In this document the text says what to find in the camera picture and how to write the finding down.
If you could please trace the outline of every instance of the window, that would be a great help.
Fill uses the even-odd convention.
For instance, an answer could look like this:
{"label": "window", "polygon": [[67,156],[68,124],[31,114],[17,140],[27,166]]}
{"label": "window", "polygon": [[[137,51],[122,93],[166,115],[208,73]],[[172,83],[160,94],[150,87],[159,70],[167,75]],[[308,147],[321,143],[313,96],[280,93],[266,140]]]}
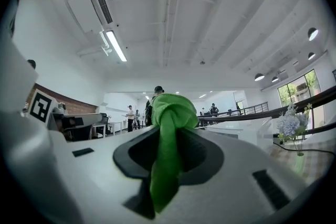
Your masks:
{"label": "window", "polygon": [[[302,77],[278,88],[281,105],[287,106],[291,103],[297,103],[312,96],[321,93],[319,81],[315,70],[311,70]],[[313,116],[310,112],[308,129],[317,128],[324,124],[323,106],[313,109]]]}

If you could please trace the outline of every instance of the green towel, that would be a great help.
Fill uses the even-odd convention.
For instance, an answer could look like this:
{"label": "green towel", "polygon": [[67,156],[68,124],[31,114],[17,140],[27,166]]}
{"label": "green towel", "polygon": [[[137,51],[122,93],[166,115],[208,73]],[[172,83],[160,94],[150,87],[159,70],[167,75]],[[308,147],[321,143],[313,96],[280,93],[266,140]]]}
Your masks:
{"label": "green towel", "polygon": [[181,171],[177,152],[176,129],[194,128],[198,123],[196,109],[186,97],[164,93],[153,100],[152,122],[160,126],[158,155],[151,172],[150,192],[154,210],[161,212],[178,190]]}

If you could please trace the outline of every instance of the air vent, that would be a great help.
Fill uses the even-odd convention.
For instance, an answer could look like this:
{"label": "air vent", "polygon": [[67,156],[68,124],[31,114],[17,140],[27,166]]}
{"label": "air vent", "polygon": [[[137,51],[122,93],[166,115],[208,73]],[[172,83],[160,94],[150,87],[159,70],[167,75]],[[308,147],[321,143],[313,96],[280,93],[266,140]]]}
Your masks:
{"label": "air vent", "polygon": [[266,170],[257,171],[252,175],[276,210],[281,209],[290,202],[285,193],[269,177]]}
{"label": "air vent", "polygon": [[107,8],[106,0],[98,0],[100,8],[104,14],[105,20],[108,24],[113,22],[109,9]]}

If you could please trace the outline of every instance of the white ceiling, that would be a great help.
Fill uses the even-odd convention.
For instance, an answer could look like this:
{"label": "white ceiling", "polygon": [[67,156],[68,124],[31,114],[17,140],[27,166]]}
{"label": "white ceiling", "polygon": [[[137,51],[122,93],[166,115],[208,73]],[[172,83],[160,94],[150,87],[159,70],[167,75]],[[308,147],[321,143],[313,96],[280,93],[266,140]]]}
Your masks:
{"label": "white ceiling", "polygon": [[[107,0],[107,6],[113,23],[102,20],[102,26],[114,30],[128,62],[120,62],[114,51],[107,57],[95,50],[82,58],[108,78],[174,76],[179,69],[192,74],[202,68],[216,73],[214,81],[230,78],[231,88],[269,86],[268,77],[292,61],[299,61],[296,71],[303,69],[310,64],[309,52],[319,56],[326,50],[330,23],[322,0]],[[88,15],[87,20],[97,18]],[[310,27],[320,30],[312,42]],[[92,46],[102,42],[90,32],[85,35]],[[258,72],[267,80],[254,82]],[[197,86],[199,77],[191,77]]]}
{"label": "white ceiling", "polygon": [[[212,96],[218,94],[220,92],[218,91],[213,91],[213,92],[205,92],[205,91],[200,91],[200,92],[180,92],[179,95],[182,95],[184,97],[187,97],[189,100],[191,101],[204,101],[207,100],[209,98],[211,98]],[[146,94],[142,93],[142,92],[128,92],[127,94],[129,94],[131,97],[133,97],[136,100],[146,100],[146,95],[149,96],[150,98],[153,97],[154,92],[146,92]]]}

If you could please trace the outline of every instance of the glass vase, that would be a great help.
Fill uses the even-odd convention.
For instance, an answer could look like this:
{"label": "glass vase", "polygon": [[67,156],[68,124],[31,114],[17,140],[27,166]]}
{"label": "glass vase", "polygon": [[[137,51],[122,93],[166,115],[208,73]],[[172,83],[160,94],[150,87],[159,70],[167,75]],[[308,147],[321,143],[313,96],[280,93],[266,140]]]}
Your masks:
{"label": "glass vase", "polygon": [[292,169],[299,176],[302,176],[303,171],[305,169],[305,164],[306,164],[306,156],[304,155],[304,153],[300,152],[296,155]]}

